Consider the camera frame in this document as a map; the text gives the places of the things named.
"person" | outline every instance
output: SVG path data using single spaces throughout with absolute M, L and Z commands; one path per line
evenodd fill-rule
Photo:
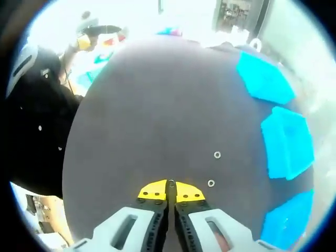
M 90 38 L 93 50 L 97 38 Z M 62 165 L 67 137 L 82 99 L 67 82 L 79 52 L 69 45 L 53 51 L 25 45 L 10 75 L 3 110 L 4 164 L 10 180 L 34 193 L 62 198 Z

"metal ring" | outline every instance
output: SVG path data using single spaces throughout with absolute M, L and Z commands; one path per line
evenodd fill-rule
M 221 157 L 221 153 L 219 152 L 219 151 L 216 151 L 215 153 L 214 153 L 214 157 L 215 157 L 215 159 L 220 159 Z
M 214 180 L 209 180 L 208 181 L 208 186 L 209 187 L 213 187 L 215 185 L 215 181 Z

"white helmet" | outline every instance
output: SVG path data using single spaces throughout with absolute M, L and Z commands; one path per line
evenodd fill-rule
M 6 97 L 13 91 L 19 79 L 34 65 L 38 54 L 37 45 L 25 45 L 14 63 L 10 73 L 9 83 L 6 90 Z

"cable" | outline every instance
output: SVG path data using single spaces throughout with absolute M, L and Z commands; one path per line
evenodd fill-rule
M 66 68 L 66 65 L 65 65 L 65 55 L 66 55 L 66 53 L 63 54 L 63 59 L 62 59 L 62 61 L 63 61 L 63 67 L 64 67 L 64 72 L 65 72 L 65 83 L 68 82 L 68 85 L 69 85 L 69 88 L 70 88 L 72 94 L 75 95 L 75 93 L 74 93 L 74 91 L 72 89 L 72 86 L 70 84 L 68 71 L 67 71 L 67 68 Z

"blue object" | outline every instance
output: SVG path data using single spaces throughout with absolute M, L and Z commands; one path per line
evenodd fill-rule
M 240 53 L 237 70 L 249 94 L 258 99 L 286 104 L 295 98 L 289 82 L 278 67 L 252 56 Z
M 261 132 L 271 179 L 292 180 L 313 163 L 312 137 L 301 114 L 274 107 L 272 114 L 261 123 Z
M 305 232 L 312 209 L 313 190 L 296 195 L 266 214 L 261 240 L 289 249 Z

